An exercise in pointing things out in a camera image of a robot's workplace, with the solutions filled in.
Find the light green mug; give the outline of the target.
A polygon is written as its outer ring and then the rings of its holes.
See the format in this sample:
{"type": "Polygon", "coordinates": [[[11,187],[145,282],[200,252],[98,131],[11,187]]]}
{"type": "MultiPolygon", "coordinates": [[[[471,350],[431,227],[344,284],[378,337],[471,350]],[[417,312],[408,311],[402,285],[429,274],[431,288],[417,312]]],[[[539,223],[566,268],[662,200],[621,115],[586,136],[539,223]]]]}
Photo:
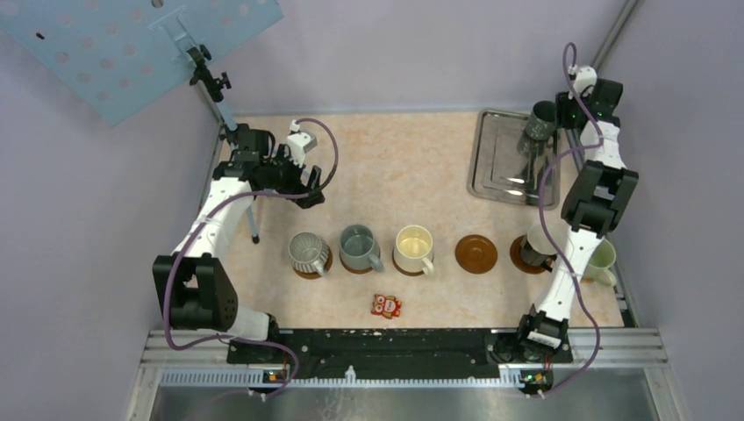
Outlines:
{"type": "Polygon", "coordinates": [[[617,276],[612,272],[616,260],[617,252],[614,245],[604,239],[590,257],[583,273],[583,280],[614,288],[618,283],[617,276]]]}

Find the black mug white inside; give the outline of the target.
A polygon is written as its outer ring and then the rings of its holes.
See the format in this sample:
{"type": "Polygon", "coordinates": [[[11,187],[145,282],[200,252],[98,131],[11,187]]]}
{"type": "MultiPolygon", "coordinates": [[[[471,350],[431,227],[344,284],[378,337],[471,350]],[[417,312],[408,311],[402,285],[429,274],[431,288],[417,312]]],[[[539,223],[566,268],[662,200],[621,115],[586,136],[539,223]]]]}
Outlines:
{"type": "Polygon", "coordinates": [[[556,248],[548,240],[540,224],[531,226],[519,243],[518,257],[530,269],[552,272],[557,258],[556,248]]]}

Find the grey ribbed mug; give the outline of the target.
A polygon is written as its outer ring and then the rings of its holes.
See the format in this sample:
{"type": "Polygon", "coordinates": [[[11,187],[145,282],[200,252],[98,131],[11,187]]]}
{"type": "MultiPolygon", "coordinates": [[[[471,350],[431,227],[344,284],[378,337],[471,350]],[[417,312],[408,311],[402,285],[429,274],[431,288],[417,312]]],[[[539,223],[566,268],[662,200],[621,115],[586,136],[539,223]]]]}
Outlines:
{"type": "Polygon", "coordinates": [[[323,269],[331,253],[327,243],[312,232],[300,232],[289,243],[290,263],[294,269],[305,273],[317,272],[326,276],[323,269]]]}

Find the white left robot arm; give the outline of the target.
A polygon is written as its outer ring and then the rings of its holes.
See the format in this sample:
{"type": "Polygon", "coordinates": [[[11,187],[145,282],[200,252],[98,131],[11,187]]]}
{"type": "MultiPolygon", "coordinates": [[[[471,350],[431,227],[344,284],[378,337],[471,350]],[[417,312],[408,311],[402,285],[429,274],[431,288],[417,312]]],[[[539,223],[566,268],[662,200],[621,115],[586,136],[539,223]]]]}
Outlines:
{"type": "Polygon", "coordinates": [[[227,130],[231,154],[213,169],[206,198],[184,239],[152,266],[165,330],[211,330],[218,336],[248,339],[258,361],[271,362],[281,339],[270,331],[272,317],[240,304],[225,258],[240,220],[256,197],[290,200],[302,209],[325,201],[329,183],[321,168],[307,168],[306,155],[317,137],[290,123],[283,142],[247,124],[227,130]]]}

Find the cream mug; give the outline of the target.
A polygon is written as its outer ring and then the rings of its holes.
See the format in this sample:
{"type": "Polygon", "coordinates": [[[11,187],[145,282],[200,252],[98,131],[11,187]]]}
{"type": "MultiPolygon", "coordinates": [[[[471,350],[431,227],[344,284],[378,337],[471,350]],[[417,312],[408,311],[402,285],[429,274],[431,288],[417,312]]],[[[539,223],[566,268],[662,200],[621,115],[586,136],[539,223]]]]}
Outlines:
{"type": "Polygon", "coordinates": [[[426,276],[435,274],[433,236],[423,226],[408,225],[402,228],[395,239],[393,256],[404,270],[424,270],[426,276]]]}

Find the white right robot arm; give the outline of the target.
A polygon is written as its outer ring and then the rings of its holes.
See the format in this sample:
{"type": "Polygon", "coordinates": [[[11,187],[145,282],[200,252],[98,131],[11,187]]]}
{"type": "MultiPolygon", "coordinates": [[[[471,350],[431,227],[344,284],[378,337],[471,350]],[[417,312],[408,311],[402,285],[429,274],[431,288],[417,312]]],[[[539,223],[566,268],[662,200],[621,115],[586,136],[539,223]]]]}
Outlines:
{"type": "Polygon", "coordinates": [[[614,111],[622,84],[603,78],[580,82],[576,76],[569,81],[569,90],[556,97],[556,122],[567,130],[580,129],[584,164],[561,209],[566,237],[559,243],[553,236],[547,239],[557,247],[551,284],[522,317],[514,338],[517,355],[526,361],[554,355],[567,345],[571,308],[581,298],[578,283],[591,255],[617,228],[639,181],[620,155],[621,124],[614,111]]]}

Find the grey blue mug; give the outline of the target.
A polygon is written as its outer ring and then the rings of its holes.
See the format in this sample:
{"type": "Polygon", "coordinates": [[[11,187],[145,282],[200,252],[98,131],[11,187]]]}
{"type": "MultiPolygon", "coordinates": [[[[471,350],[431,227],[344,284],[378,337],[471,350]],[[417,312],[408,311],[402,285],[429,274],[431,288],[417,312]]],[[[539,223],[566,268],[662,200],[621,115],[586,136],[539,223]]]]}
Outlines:
{"type": "Polygon", "coordinates": [[[378,273],[384,270],[381,248],[373,232],[365,225],[350,225],[342,231],[340,259],[354,269],[373,267],[378,273]]]}

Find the dark green mug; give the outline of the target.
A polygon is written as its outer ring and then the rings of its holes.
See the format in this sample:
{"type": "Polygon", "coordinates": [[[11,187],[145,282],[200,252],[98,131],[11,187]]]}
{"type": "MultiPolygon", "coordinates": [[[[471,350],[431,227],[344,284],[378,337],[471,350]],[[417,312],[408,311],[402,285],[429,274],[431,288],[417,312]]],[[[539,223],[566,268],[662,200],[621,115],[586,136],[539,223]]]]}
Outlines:
{"type": "Polygon", "coordinates": [[[543,100],[536,103],[526,121],[517,144],[520,155],[541,155],[547,148],[556,127],[556,103],[543,100]]]}

